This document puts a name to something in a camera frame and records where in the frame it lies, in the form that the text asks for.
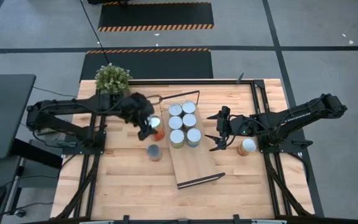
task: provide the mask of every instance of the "table leg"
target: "table leg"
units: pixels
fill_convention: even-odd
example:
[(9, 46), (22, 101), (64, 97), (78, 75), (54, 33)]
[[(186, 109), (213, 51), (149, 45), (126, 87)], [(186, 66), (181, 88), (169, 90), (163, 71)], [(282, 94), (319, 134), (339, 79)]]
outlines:
[(53, 153), (39, 149), (19, 139), (14, 140), (11, 154), (15, 154), (35, 162), (40, 162), (56, 169), (61, 168), (63, 161), (60, 156), (56, 156)]

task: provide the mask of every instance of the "hazard stripe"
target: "hazard stripe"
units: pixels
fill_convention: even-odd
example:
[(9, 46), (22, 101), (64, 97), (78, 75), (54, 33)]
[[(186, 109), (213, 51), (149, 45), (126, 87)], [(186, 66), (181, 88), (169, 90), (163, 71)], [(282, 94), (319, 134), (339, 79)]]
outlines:
[(89, 50), (85, 54), (114, 54), (114, 53), (141, 53), (141, 52), (184, 52), (184, 51), (209, 51), (209, 49), (126, 49), (126, 50)]
[(149, 30), (196, 30), (212, 29), (213, 24), (183, 24), (183, 25), (150, 25), (150, 26), (122, 26), (99, 27), (99, 32), (149, 31)]

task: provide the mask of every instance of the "can lid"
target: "can lid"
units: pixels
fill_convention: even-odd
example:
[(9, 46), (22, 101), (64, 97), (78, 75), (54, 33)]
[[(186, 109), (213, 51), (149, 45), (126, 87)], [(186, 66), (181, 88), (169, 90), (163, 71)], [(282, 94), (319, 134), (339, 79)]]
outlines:
[(185, 113), (194, 113), (196, 111), (196, 105), (192, 101), (184, 102), (182, 108)]
[(177, 103), (174, 103), (169, 106), (168, 112), (172, 116), (179, 116), (181, 114), (181, 106)]
[(199, 129), (196, 128), (191, 128), (187, 132), (187, 139), (189, 139), (189, 141), (192, 142), (198, 142), (201, 139), (201, 131), (199, 131)]
[(170, 139), (173, 143), (181, 143), (185, 140), (185, 134), (181, 130), (173, 130)]
[(242, 142), (242, 148), (247, 152), (254, 152), (256, 150), (256, 144), (252, 139), (245, 139)]
[(160, 125), (161, 120), (160, 120), (160, 118), (158, 116), (152, 116), (150, 118), (149, 122), (150, 122), (150, 125), (151, 125), (152, 128), (156, 128), (156, 127), (158, 127)]
[(172, 129), (179, 129), (183, 125), (183, 122), (181, 121), (181, 118), (178, 116), (173, 116), (169, 119), (169, 126)]
[(188, 126), (188, 127), (192, 127), (194, 125), (196, 125), (197, 123), (197, 119), (196, 116), (194, 116), (193, 114), (186, 114), (183, 116), (183, 124)]
[(156, 144), (149, 145), (149, 146), (147, 146), (146, 153), (147, 153), (147, 155), (152, 156), (152, 157), (158, 156), (158, 155), (160, 155), (160, 148)]

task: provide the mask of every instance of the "white can lid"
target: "white can lid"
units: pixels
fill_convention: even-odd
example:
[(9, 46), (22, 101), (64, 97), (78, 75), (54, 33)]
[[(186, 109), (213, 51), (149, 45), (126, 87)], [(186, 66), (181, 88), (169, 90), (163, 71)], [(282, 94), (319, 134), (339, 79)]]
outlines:
[(173, 143), (181, 143), (185, 140), (185, 134), (181, 130), (173, 130), (170, 135), (170, 139)]
[(160, 125), (161, 120), (158, 116), (152, 116), (149, 121), (152, 128), (156, 128)]
[(169, 126), (172, 129), (179, 129), (183, 125), (183, 122), (181, 121), (181, 118), (178, 116), (173, 116), (169, 119)]
[(201, 131), (196, 128), (191, 128), (187, 132), (187, 139), (189, 139), (192, 142), (198, 142), (201, 139)]
[(181, 114), (181, 106), (177, 103), (174, 103), (169, 106), (168, 112), (172, 116), (179, 116)]
[(193, 114), (186, 114), (183, 116), (183, 124), (185, 124), (188, 127), (192, 127), (194, 125), (196, 125), (197, 123), (197, 119), (196, 116), (194, 116)]
[(184, 102), (182, 108), (185, 113), (194, 113), (196, 111), (196, 105), (192, 101)]
[(256, 150), (256, 144), (252, 139), (245, 139), (242, 142), (242, 147), (247, 151), (247, 152), (254, 152)]

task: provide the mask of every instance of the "wooden table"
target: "wooden table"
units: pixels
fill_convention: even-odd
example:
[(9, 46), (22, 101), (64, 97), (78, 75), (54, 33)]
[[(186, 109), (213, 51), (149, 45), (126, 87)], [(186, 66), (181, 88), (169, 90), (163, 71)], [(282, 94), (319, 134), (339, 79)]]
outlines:
[[(287, 109), (281, 81), (264, 81), (271, 111)], [(138, 91), (145, 96), (168, 96), (193, 90), (201, 92), (198, 108), (206, 134), (218, 136), (216, 121), (206, 118), (216, 114), (222, 105), (230, 107), (231, 114), (255, 113), (249, 85), (131, 86), (132, 92)], [(94, 81), (81, 82), (78, 98), (88, 98), (94, 93)], [(195, 101), (196, 95), (184, 96), (181, 100)], [(174, 98), (155, 106), (156, 114), (174, 102), (178, 100)], [(89, 120), (88, 114), (73, 117), (73, 123), (80, 126), (88, 125)], [(178, 190), (166, 139), (158, 142), (162, 160), (152, 162), (145, 149), (154, 142), (150, 139), (139, 141), (138, 128), (124, 124), (117, 117), (108, 117), (106, 124), (106, 150), (99, 163), (92, 220), (122, 220), (123, 215), (130, 215), (131, 220), (232, 219), (234, 214), (239, 214), (240, 218), (274, 217), (263, 155), (255, 152), (241, 157), (236, 152), (236, 146), (244, 138), (237, 137), (225, 151), (211, 152), (217, 170), (226, 173), (224, 177)], [(61, 171), (51, 217), (59, 214), (76, 192), (82, 160), (83, 156), (76, 156)], [(282, 154), (281, 160), (289, 190), (313, 213), (302, 163), (287, 154)], [(278, 187), (276, 189), (283, 214), (281, 193)], [(86, 192), (81, 215), (85, 214), (87, 196)]]

